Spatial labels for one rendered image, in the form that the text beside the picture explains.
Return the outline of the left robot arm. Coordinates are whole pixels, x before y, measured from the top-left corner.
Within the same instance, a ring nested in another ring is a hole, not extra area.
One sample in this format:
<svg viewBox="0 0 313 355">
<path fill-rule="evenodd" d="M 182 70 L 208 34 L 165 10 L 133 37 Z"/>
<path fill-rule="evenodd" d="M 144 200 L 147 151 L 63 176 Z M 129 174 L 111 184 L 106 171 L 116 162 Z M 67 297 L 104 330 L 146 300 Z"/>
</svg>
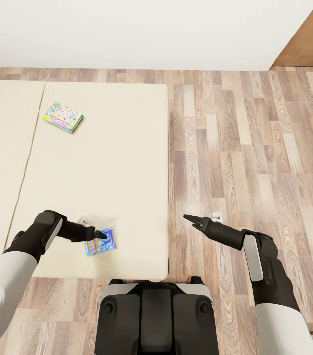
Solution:
<svg viewBox="0 0 313 355">
<path fill-rule="evenodd" d="M 97 214 L 82 216 L 72 223 L 53 210 L 40 213 L 27 231 L 20 231 L 0 257 L 0 339 L 10 326 L 16 309 L 37 267 L 56 236 L 83 242 L 107 236 L 87 224 L 100 221 Z"/>
</svg>

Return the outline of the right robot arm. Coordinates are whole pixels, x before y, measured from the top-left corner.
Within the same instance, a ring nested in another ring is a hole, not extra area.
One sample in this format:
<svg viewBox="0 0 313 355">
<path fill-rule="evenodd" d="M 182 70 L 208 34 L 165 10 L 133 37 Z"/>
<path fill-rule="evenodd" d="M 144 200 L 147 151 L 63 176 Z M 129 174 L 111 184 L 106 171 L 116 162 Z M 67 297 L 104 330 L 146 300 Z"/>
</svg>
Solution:
<svg viewBox="0 0 313 355">
<path fill-rule="evenodd" d="M 221 211 L 213 219 L 183 215 L 209 239 L 239 251 L 244 247 L 255 302 L 259 355 L 313 355 L 313 340 L 278 257 L 273 238 L 225 225 Z"/>
</svg>

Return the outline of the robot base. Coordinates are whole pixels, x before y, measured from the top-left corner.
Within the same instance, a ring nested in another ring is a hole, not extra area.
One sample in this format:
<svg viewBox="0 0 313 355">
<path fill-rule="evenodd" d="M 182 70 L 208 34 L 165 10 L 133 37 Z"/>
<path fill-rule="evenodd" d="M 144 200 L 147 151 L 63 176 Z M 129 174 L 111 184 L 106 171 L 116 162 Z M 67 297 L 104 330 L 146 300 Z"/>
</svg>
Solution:
<svg viewBox="0 0 313 355">
<path fill-rule="evenodd" d="M 213 302 L 190 283 L 127 283 L 104 289 L 94 355 L 219 355 Z"/>
</svg>

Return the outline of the board game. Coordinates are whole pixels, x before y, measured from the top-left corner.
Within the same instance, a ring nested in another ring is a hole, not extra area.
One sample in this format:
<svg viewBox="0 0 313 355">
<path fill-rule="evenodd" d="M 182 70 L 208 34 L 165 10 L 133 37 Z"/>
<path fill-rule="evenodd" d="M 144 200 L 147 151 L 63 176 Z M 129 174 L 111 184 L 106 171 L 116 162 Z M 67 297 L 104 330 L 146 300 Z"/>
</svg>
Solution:
<svg viewBox="0 0 313 355">
<path fill-rule="evenodd" d="M 104 253 L 106 251 L 117 248 L 114 238 L 113 228 L 107 228 L 100 230 L 103 234 L 107 236 L 106 239 L 98 239 L 85 241 L 86 256 L 91 257 L 97 254 Z"/>
<path fill-rule="evenodd" d="M 44 121 L 72 133 L 84 119 L 84 116 L 67 106 L 55 102 L 42 118 Z"/>
</svg>

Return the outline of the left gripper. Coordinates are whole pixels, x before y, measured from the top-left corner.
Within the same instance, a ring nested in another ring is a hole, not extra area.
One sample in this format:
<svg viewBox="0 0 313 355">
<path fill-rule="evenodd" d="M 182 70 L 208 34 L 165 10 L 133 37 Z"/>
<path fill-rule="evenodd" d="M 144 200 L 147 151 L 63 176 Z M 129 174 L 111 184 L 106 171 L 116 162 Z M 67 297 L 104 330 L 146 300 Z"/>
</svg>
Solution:
<svg viewBox="0 0 313 355">
<path fill-rule="evenodd" d="M 103 234 L 100 230 L 95 232 L 95 227 L 85 227 L 80 224 L 74 224 L 74 230 L 69 237 L 66 239 L 71 240 L 72 242 L 83 242 L 83 241 L 90 241 L 94 240 L 95 238 L 98 239 L 106 239 L 107 236 Z"/>
</svg>

